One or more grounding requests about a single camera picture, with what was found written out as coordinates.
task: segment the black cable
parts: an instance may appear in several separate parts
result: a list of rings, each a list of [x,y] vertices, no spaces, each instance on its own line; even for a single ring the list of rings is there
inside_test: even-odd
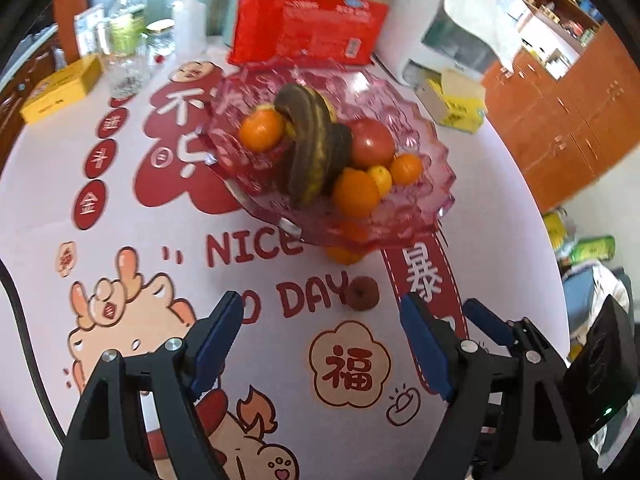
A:
[[[38,370],[38,364],[36,363],[36,356],[33,353],[33,346],[31,345],[31,338],[29,337],[29,329],[27,327],[27,320],[24,318],[24,310],[22,309],[22,302],[18,295],[18,290],[15,288],[14,280],[9,274],[9,271],[4,266],[2,258],[0,258],[0,283],[4,287],[7,296],[9,297],[9,303],[14,311],[15,324],[18,327],[18,335],[20,336],[20,342],[22,343],[22,352],[24,353],[24,359],[27,361],[27,368],[31,375],[31,381],[33,381],[33,387],[38,394],[40,405],[47,416],[47,420],[51,425],[53,433],[60,441],[60,444],[65,443],[65,432],[60,426],[60,422],[56,417],[56,413],[53,411],[53,406],[47,395],[47,391],[44,388],[42,377],[40,376],[40,370]]]

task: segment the fruit bowl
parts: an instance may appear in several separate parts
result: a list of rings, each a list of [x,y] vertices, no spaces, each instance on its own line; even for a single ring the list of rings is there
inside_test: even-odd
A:
[[[368,117],[383,123],[398,153],[415,153],[422,159],[424,171],[418,181],[394,187],[372,215],[360,221],[341,216],[328,197],[316,199],[307,208],[293,208],[278,184],[279,164],[292,141],[283,140],[273,150],[256,154],[238,140],[242,120],[257,105],[272,103],[278,90],[290,82],[319,92],[334,106],[338,122]],[[200,138],[212,155],[209,167],[249,214],[303,242],[361,253],[406,247],[434,232],[454,203],[450,188],[456,176],[434,124],[421,116],[416,103],[363,68],[306,59],[249,63],[220,83],[209,110],[210,119],[200,129]]]

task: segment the yellow box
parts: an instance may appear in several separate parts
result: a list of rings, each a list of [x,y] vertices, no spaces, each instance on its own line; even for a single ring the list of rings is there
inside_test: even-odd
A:
[[[24,122],[34,123],[60,108],[84,99],[101,73],[100,60],[92,54],[44,78],[33,89],[20,110]]]
[[[427,79],[415,94],[438,124],[475,133],[484,122],[484,87],[458,72]]]

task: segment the red tissue package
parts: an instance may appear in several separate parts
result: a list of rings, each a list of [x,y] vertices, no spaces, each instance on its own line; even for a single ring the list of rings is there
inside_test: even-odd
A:
[[[387,9],[369,0],[240,0],[228,62],[307,56],[368,64]]]

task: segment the table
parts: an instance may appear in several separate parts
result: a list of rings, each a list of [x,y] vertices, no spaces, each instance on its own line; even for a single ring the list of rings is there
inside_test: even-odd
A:
[[[235,70],[222,46],[207,55],[220,70],[207,67],[200,91],[168,81],[173,59],[115,108],[103,79],[82,102],[26,127],[4,170],[0,257],[56,415],[66,429],[104,349],[153,350],[233,289],[244,299],[244,325],[218,387],[198,405],[230,477],[410,479],[445,405],[412,359],[398,294],[421,286],[436,316],[491,349],[460,313],[460,299],[476,297],[503,319],[528,316],[568,353],[561,281],[526,183],[488,122],[473,136],[438,127],[458,177],[441,232],[354,266],[329,262],[238,210],[203,173],[190,128],[201,100]],[[342,303],[359,275],[380,286],[380,304],[368,312]],[[52,479],[60,444],[4,292],[0,333],[0,410],[25,457]],[[157,468],[172,478],[152,395],[143,411]]]

